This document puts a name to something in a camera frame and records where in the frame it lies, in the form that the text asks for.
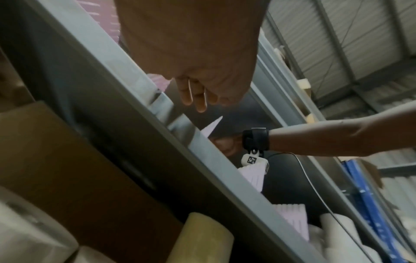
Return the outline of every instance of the qr code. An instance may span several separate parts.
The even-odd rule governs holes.
[[[249,163],[249,164],[255,164],[256,163],[256,161],[257,161],[257,158],[256,157],[248,157],[248,160],[247,160],[247,163]]]

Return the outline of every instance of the white roll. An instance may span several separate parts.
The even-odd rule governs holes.
[[[167,263],[227,263],[234,236],[214,219],[190,213]]]
[[[362,263],[361,254],[350,254],[341,249],[325,248],[324,258],[329,263]]]
[[[324,254],[324,231],[314,225],[308,224],[309,243],[321,254]]]
[[[365,251],[367,252],[367,254],[371,257],[371,259],[375,262],[375,263],[383,263],[383,261],[380,258],[380,255],[377,253],[377,251],[375,251],[374,249],[372,249],[371,247],[367,247],[367,246],[363,246]],[[371,263],[371,261],[367,258],[367,256],[362,252],[364,260],[363,262],[365,263]]]
[[[80,247],[75,258],[70,263],[115,263],[104,254],[90,248]]]
[[[357,229],[354,226],[354,222],[348,217],[340,214],[335,214],[335,216],[354,237],[354,239],[361,244],[361,239],[358,235]],[[321,224],[325,233],[324,240],[326,247],[342,249],[343,251],[348,251],[349,253],[356,253],[357,249],[359,250],[358,246],[331,214],[321,215]]]
[[[58,222],[0,186],[0,262],[63,263],[77,247]]]

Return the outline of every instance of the skin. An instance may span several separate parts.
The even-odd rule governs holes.
[[[269,132],[270,150],[308,156],[368,156],[416,146],[416,101],[369,117],[295,125]],[[213,139],[225,155],[243,150],[241,135]]]
[[[250,88],[269,0],[115,0],[134,61],[175,78],[182,102],[237,103]]]

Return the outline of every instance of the hand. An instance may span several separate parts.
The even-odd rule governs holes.
[[[250,88],[269,0],[116,0],[121,31],[146,73],[175,78],[198,112],[237,103]]]
[[[210,138],[210,140],[227,157],[243,150],[241,134],[223,138]]]

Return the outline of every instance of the wrist strap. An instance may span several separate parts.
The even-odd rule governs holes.
[[[269,130],[266,128],[252,128],[243,131],[243,148],[249,153],[252,150],[267,151],[269,149]]]

